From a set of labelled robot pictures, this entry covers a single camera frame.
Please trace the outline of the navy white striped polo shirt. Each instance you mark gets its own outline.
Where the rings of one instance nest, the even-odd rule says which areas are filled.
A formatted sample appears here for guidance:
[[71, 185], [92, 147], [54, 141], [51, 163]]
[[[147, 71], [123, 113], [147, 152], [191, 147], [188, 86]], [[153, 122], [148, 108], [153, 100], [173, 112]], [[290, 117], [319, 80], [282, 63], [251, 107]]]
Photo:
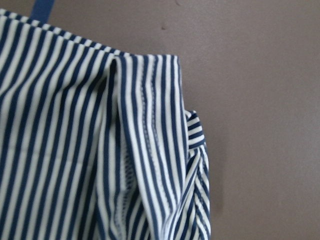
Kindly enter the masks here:
[[208, 240], [209, 160], [175, 55], [0, 11], [0, 237]]

